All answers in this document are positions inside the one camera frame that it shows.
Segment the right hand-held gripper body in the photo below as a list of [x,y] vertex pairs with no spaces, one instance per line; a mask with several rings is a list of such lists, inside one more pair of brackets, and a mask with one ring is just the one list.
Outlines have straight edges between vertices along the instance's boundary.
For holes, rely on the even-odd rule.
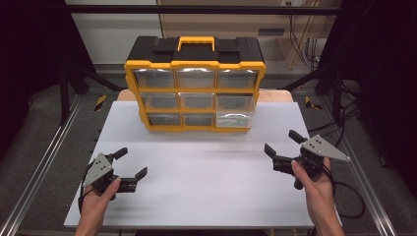
[[323,139],[320,135],[307,139],[300,145],[300,154],[295,160],[306,170],[308,176],[314,179],[324,170],[324,158],[340,161],[350,161],[350,157]]

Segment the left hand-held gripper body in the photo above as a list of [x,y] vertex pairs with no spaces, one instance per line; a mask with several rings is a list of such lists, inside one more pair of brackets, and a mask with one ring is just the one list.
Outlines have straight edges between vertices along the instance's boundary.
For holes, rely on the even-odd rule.
[[115,156],[113,154],[100,153],[88,165],[83,187],[92,186],[95,192],[102,195],[108,186],[117,178],[112,166],[114,159]]

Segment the clear plastic storage drawer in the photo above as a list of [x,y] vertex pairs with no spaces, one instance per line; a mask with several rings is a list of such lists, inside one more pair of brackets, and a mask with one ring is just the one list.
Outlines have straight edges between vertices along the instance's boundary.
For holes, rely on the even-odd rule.
[[215,126],[217,128],[235,128],[235,127],[226,127],[225,121],[227,119],[245,119],[247,121],[247,126],[242,128],[251,128],[254,115],[247,112],[217,112],[215,117]]

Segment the yellow black organizer cabinet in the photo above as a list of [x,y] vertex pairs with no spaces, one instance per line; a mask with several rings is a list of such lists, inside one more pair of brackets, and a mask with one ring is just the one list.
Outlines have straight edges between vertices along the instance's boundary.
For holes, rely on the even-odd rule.
[[[180,36],[159,38],[156,36],[140,36],[125,62],[126,81],[129,90],[138,102],[139,92],[134,81],[136,69],[253,69],[259,72],[256,84],[256,105],[259,97],[259,86],[266,73],[259,42],[254,37],[236,37],[219,39],[214,36]],[[150,131],[182,132],[182,131],[213,131],[213,132],[247,132],[248,130],[232,129],[151,129]]]

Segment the person's left hand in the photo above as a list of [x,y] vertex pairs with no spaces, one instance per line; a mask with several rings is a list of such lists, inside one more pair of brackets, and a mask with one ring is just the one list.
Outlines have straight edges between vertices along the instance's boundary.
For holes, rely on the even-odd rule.
[[92,186],[87,186],[85,190],[83,207],[80,222],[103,223],[104,214],[110,199],[116,194],[120,186],[121,179],[116,178],[105,190],[102,195],[98,195]]

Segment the person's right hand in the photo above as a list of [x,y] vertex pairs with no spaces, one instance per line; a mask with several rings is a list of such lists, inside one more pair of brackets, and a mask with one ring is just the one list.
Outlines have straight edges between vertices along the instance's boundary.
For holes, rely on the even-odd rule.
[[319,215],[334,212],[332,185],[328,177],[320,175],[312,180],[297,161],[292,160],[291,166],[296,179],[304,186],[309,213]]

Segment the yellow black hazard tape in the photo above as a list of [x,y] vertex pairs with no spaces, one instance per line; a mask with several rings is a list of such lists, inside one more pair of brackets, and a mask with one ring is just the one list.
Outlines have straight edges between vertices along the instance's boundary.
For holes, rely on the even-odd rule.
[[312,108],[312,109],[317,109],[317,110],[323,109],[321,105],[313,104],[310,99],[310,96],[305,96],[305,106],[307,108]]
[[98,110],[100,110],[100,108],[102,107],[102,104],[104,103],[105,99],[106,99],[106,95],[105,95],[105,94],[104,94],[104,95],[101,95],[101,96],[98,98],[98,100],[97,100],[97,102],[96,102],[96,105],[95,105],[95,107],[94,107],[94,111],[98,111]]

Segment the wooden board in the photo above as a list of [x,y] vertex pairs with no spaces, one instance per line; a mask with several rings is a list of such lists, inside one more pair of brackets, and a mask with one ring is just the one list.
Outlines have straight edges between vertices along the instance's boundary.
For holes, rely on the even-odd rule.
[[[128,89],[119,92],[118,101],[135,101],[135,95]],[[261,89],[258,102],[293,102],[293,97],[284,89]]]

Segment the black metal stand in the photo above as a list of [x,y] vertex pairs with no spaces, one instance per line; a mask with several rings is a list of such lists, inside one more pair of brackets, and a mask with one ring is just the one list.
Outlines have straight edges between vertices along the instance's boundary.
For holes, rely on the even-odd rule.
[[97,72],[93,72],[79,64],[70,64],[63,66],[59,72],[59,88],[61,97],[61,120],[60,124],[64,125],[70,117],[70,100],[69,85],[72,85],[77,94],[86,94],[89,90],[84,77],[93,79],[95,82],[105,86],[113,91],[121,91],[122,87],[117,86],[105,78],[101,77]]
[[332,109],[331,115],[337,125],[342,124],[340,109],[341,109],[341,84],[342,78],[339,75],[336,66],[332,66],[330,63],[326,63],[319,66],[315,71],[302,77],[301,79],[283,87],[283,89],[292,91],[298,87],[306,84],[307,82],[318,79],[318,83],[315,87],[316,95],[327,95],[332,91]]

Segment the dark curtain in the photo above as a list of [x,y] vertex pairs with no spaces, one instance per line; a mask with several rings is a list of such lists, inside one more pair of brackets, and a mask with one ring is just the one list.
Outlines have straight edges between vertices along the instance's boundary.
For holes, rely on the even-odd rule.
[[323,60],[359,84],[379,150],[417,199],[417,0],[340,0]]
[[35,93],[59,83],[75,63],[94,66],[66,0],[0,0],[0,159],[29,112]]

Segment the grid of clear drawers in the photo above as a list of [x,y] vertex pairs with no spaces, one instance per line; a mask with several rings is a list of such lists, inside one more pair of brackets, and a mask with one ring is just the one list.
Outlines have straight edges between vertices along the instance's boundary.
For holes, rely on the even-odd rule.
[[259,72],[253,69],[136,69],[140,116],[151,129],[217,128],[217,112],[255,113]]

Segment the white panel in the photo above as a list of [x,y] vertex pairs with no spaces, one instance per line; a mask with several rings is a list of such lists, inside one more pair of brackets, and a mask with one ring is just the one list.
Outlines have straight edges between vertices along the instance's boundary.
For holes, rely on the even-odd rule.
[[[68,5],[156,5],[156,0],[65,0]],[[138,36],[162,36],[158,14],[73,14],[94,65],[124,64]]]

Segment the black horizontal bar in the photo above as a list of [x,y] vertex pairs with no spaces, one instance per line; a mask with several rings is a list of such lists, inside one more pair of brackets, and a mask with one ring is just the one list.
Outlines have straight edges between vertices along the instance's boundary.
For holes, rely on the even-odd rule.
[[71,13],[85,14],[234,14],[234,15],[337,15],[338,7],[185,6],[185,5],[66,5]]

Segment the aluminium floor rail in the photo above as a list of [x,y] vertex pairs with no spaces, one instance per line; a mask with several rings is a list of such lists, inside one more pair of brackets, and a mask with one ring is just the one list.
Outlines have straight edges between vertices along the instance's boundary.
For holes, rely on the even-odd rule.
[[350,157],[350,161],[348,162],[349,169],[357,184],[358,190],[362,195],[365,206],[379,231],[378,235],[397,236],[397,233],[382,205],[382,202],[380,201],[379,196],[377,195],[375,188],[368,178],[366,171],[359,163],[352,144],[346,137],[346,122],[357,113],[357,109],[354,108],[354,103],[350,102],[342,106],[340,109],[342,124],[337,125],[331,115],[332,101],[328,97],[320,95],[319,102],[323,106],[323,110],[328,115],[330,123],[333,126],[332,132],[337,138],[337,146]]
[[49,143],[44,152],[40,163],[37,165],[29,182],[27,183],[19,200],[15,204],[12,212],[6,218],[3,225],[0,227],[0,236],[15,236],[23,219],[25,218],[34,197],[36,196],[52,162],[55,159],[60,147],[79,113],[80,106],[84,101],[83,95],[76,95],[71,106],[68,118],[60,125],[54,134],[53,139]]

